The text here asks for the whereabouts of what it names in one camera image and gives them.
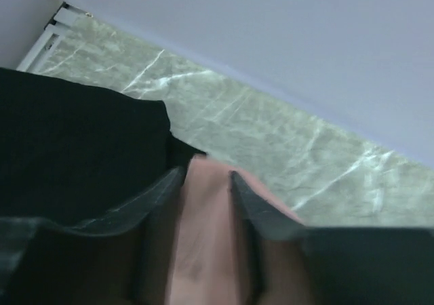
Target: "pink cloth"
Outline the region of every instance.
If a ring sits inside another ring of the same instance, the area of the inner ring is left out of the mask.
[[[230,171],[237,171],[258,195],[295,220],[282,201],[242,169],[196,156],[182,188],[167,305],[245,305],[249,276],[239,272],[243,256],[230,196]],[[308,279],[294,243],[262,241],[265,275],[270,283],[260,305],[313,304]]]

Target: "white metal frame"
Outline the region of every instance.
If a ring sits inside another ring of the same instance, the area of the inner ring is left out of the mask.
[[[53,17],[53,24],[48,24],[44,32],[32,46],[16,70],[27,73],[38,73],[41,67],[52,55],[65,34],[78,17],[85,12],[74,7],[61,7]]]

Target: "wall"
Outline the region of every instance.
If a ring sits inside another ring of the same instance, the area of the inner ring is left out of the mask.
[[[0,0],[0,66],[17,67],[59,6],[59,0]]]
[[[434,167],[434,0],[65,0]]]

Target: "marble tile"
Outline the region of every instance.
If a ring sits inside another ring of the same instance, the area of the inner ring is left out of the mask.
[[[434,224],[434,171],[93,18],[41,74],[164,100],[175,136],[256,174],[307,224]]]

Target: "floor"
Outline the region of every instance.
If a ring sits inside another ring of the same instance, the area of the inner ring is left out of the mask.
[[[258,176],[308,225],[434,224],[434,171],[94,18],[40,73],[164,100],[175,136]]]

